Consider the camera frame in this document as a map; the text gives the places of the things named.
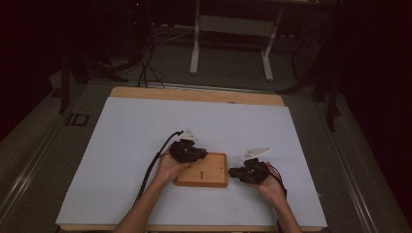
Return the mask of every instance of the floor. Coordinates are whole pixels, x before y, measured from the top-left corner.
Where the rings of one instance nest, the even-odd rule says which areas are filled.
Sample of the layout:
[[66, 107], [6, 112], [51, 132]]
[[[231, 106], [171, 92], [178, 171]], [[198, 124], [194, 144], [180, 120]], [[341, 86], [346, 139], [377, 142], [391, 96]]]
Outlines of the floor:
[[[202, 35], [198, 74], [193, 76], [189, 74], [191, 32], [174, 38], [183, 34], [182, 30], [176, 33], [154, 37], [149, 86], [275, 94], [297, 82], [291, 61], [299, 42], [293, 38], [276, 41], [270, 55], [275, 81], [268, 83], [260, 64], [261, 41], [242, 46], [230, 43], [230, 38], [216, 43], [217, 35]], [[72, 102], [64, 115], [57, 114], [59, 99], [48, 96], [1, 142], [1, 232], [58, 230], [55, 218], [106, 98], [116, 85], [136, 85], [140, 72], [141, 67], [125, 71], [120, 75], [130, 81], [114, 83], [90, 71], [92, 79], [87, 85], [72, 85]], [[56, 86], [58, 78], [58, 73], [51, 77]], [[313, 87], [283, 98], [320, 194], [328, 223], [322, 232], [410, 232], [345, 96], [339, 94], [340, 116], [334, 119], [336, 131], [330, 132], [325, 121], [326, 100], [313, 102]], [[67, 125], [70, 114], [89, 115], [89, 121], [86, 126]], [[11, 202], [8, 195], [16, 194], [15, 184], [23, 192]]]

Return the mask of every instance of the hand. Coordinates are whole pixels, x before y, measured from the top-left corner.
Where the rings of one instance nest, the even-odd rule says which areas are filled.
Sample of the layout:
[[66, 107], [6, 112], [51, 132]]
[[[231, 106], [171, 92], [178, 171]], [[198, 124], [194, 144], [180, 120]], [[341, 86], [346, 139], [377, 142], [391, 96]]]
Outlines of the hand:
[[167, 185], [169, 182], [175, 180], [179, 173], [188, 168], [190, 164], [191, 163], [179, 163], [170, 155], [168, 150], [160, 156], [154, 181]]
[[[266, 162], [266, 165], [269, 169], [269, 172], [280, 180], [279, 173], [277, 173], [275, 169], [273, 169], [270, 162]], [[279, 208], [281, 205], [287, 202], [285, 192], [281, 184], [271, 176], [268, 176], [260, 184], [246, 183], [246, 185], [256, 189], [260, 193], [260, 195], [264, 199], [266, 199], [275, 209]]]

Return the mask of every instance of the background desk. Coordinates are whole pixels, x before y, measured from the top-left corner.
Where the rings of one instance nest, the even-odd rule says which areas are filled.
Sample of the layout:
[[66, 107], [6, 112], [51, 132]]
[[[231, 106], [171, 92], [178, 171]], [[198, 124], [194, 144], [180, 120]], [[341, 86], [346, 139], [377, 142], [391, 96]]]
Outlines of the background desk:
[[[289, 110], [273, 106], [283, 104], [279, 96], [124, 87], [111, 96], [131, 98], [107, 100], [57, 219], [63, 229], [113, 229], [133, 204], [153, 153], [169, 131], [182, 127], [197, 134], [198, 147], [225, 152], [229, 166], [240, 166], [248, 148], [273, 148], [261, 160], [278, 164], [299, 224], [306, 230], [326, 226]], [[208, 103], [213, 100], [220, 103]], [[227, 188], [171, 183], [147, 230], [271, 231], [275, 217], [254, 190], [236, 180]]]

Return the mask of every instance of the metal floor strip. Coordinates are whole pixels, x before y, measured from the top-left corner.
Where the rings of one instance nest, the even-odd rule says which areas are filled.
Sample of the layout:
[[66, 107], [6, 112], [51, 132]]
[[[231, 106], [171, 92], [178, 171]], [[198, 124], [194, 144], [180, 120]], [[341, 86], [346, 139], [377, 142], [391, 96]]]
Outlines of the metal floor strip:
[[332, 132], [330, 132], [330, 129], [326, 122], [325, 113], [322, 112], [322, 108], [320, 104], [314, 103], [314, 105], [318, 112], [319, 118], [321, 119], [323, 123], [325, 132], [327, 132], [328, 137], [332, 141], [333, 148], [335, 149], [335, 152], [339, 160], [339, 168], [342, 172], [343, 180], [345, 181], [345, 184], [348, 188], [348, 192], [352, 198], [354, 207], [358, 213], [360, 224], [362, 225], [364, 232], [370, 232], [370, 233], [378, 232], [376, 224], [373, 221], [372, 216], [366, 206], [364, 197], [361, 193], [358, 183], [353, 173], [351, 172], [348, 161], [346, 159], [345, 152], [340, 147], [339, 141], [336, 139], [336, 136]]
[[10, 219], [13, 211], [15, 210], [17, 204], [23, 197], [25, 191], [30, 186], [34, 176], [36, 175], [37, 170], [39, 169], [42, 161], [45, 158], [45, 152], [47, 151], [49, 145], [51, 144], [54, 136], [60, 130], [61, 126], [64, 125], [67, 118], [70, 116], [70, 113], [75, 108], [78, 100], [82, 96], [83, 91], [86, 86], [84, 84], [77, 84], [71, 90], [70, 104], [67, 107], [66, 111], [62, 115], [58, 115], [50, 130], [46, 134], [44, 140], [40, 146], [36, 149], [30, 161], [20, 172], [16, 178], [13, 186], [6, 194], [6, 197], [0, 204], [0, 232], [3, 232], [8, 220]]

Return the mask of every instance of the person's left hand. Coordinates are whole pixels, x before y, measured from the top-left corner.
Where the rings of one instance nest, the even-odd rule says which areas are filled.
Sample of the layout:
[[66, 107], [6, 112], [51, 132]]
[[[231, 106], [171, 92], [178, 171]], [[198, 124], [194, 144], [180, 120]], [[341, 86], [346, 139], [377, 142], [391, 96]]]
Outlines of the person's left hand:
[[169, 182], [175, 180], [179, 173], [189, 166], [190, 163], [179, 163], [172, 157], [169, 151], [166, 151], [159, 158], [154, 180], [163, 185], [167, 185]]

